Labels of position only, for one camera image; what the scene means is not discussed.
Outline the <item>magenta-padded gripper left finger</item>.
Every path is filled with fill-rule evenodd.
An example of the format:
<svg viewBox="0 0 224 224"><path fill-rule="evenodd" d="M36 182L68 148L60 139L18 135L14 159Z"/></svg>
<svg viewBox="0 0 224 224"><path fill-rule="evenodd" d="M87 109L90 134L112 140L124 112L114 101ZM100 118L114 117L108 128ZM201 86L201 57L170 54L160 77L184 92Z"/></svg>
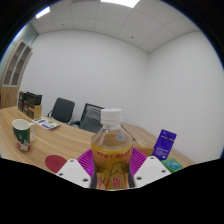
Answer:
<svg viewBox="0 0 224 224"><path fill-rule="evenodd" d="M92 150L87 150L77 159L69 159L56 175L83 188L95 188L97 176Z"/></svg>

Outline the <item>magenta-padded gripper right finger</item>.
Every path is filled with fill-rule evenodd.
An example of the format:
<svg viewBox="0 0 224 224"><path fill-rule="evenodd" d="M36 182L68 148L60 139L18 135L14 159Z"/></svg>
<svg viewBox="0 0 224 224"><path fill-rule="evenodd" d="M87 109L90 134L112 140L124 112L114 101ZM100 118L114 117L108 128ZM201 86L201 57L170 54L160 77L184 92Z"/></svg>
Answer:
<svg viewBox="0 0 224 224"><path fill-rule="evenodd" d="M147 157L134 148L129 163L128 182L130 188L140 188L157 181L171 172L155 157Z"/></svg>

